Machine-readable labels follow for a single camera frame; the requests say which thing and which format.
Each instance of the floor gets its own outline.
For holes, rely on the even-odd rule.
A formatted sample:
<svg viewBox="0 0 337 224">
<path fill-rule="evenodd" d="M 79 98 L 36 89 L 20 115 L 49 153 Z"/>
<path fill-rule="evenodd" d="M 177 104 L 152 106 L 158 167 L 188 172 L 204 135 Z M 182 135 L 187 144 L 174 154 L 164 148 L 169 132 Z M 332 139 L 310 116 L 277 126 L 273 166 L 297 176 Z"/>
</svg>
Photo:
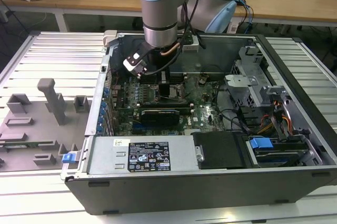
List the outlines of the floor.
<svg viewBox="0 0 337 224">
<path fill-rule="evenodd" d="M 53 14 L 16 12 L 15 15 L 28 31 L 58 31 Z M 0 70 L 7 65 L 27 37 L 27 32 L 24 31 L 14 15 L 10 15 L 8 20 L 8 23 L 0 25 Z M 102 32 L 107 29 L 133 30 L 133 17 L 104 16 L 100 18 L 94 15 L 66 15 L 66 20 L 71 32 Z M 243 24 L 238 33 L 243 33 L 246 26 L 247 24 Z M 281 28 L 281 25 L 276 24 L 253 24 L 249 33 L 263 34 L 267 37 L 282 36 L 280 34 Z M 296 26 L 292 26 L 283 37 L 299 37 L 319 59 L 327 55 L 324 63 L 328 68 L 331 68 L 335 57 L 328 51 L 332 47 L 332 42 L 336 43 L 337 29 L 330 30 L 326 27 L 308 26 L 303 26 L 302 30 L 298 30 Z"/>
</svg>

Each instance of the blue latch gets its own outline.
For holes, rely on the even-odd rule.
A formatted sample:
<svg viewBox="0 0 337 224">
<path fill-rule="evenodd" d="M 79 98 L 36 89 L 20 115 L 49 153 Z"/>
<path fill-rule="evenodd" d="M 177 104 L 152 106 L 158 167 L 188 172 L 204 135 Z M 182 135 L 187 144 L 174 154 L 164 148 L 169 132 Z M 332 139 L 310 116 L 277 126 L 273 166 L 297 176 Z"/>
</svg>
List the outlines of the blue latch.
<svg viewBox="0 0 337 224">
<path fill-rule="evenodd" d="M 75 153 L 64 154 L 62 157 L 62 163 L 64 164 L 76 163 L 76 154 Z"/>
<path fill-rule="evenodd" d="M 272 141 L 270 141 L 270 138 L 266 137 L 256 137 L 249 141 L 252 148 L 256 149 L 271 149 L 274 148 Z"/>
</svg>

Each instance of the black plastic cover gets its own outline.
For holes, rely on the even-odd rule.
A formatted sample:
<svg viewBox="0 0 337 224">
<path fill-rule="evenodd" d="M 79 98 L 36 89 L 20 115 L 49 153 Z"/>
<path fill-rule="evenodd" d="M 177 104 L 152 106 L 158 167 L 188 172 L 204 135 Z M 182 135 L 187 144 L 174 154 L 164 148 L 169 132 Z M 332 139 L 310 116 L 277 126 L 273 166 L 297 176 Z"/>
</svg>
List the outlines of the black plastic cover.
<svg viewBox="0 0 337 224">
<path fill-rule="evenodd" d="M 252 168 L 245 143 L 246 135 L 226 131 L 193 133 L 195 146 L 200 146 L 204 161 L 200 169 Z"/>
</svg>

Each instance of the yellow cable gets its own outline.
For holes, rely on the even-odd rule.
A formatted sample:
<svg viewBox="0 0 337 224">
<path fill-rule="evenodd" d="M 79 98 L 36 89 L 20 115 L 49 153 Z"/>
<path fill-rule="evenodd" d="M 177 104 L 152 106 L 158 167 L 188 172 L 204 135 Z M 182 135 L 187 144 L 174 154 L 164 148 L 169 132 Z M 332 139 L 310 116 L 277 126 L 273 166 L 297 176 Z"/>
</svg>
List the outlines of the yellow cable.
<svg viewBox="0 0 337 224">
<path fill-rule="evenodd" d="M 270 129 L 271 127 L 273 127 L 273 124 L 270 123 L 268 126 L 266 126 L 265 128 L 261 129 L 259 132 L 257 132 L 258 134 L 267 131 L 268 129 Z"/>
</svg>

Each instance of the metal bracket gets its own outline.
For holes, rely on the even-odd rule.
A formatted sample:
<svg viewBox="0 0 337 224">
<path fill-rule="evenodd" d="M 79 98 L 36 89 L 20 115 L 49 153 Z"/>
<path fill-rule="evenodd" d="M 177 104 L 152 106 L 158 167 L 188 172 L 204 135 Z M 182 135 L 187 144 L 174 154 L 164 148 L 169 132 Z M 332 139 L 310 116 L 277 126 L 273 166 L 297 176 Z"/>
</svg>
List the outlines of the metal bracket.
<svg viewBox="0 0 337 224">
<path fill-rule="evenodd" d="M 226 80 L 228 85 L 232 87 L 249 87 L 259 84 L 254 76 L 226 75 Z"/>
<path fill-rule="evenodd" d="M 262 103 L 269 104 L 271 100 L 284 100 L 288 93 L 283 86 L 263 86 L 260 95 Z"/>
<path fill-rule="evenodd" d="M 205 160 L 201 147 L 195 146 L 195 156 L 198 162 L 203 162 Z"/>
</svg>

